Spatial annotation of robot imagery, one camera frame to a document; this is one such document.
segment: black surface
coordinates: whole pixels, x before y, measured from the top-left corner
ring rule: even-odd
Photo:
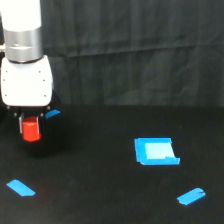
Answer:
[[[0,124],[0,223],[222,223],[224,110],[62,107],[41,142],[23,142],[9,113]],[[171,137],[179,166],[136,162],[134,138]],[[18,179],[36,192],[21,197]],[[177,197],[200,187],[189,205]]]

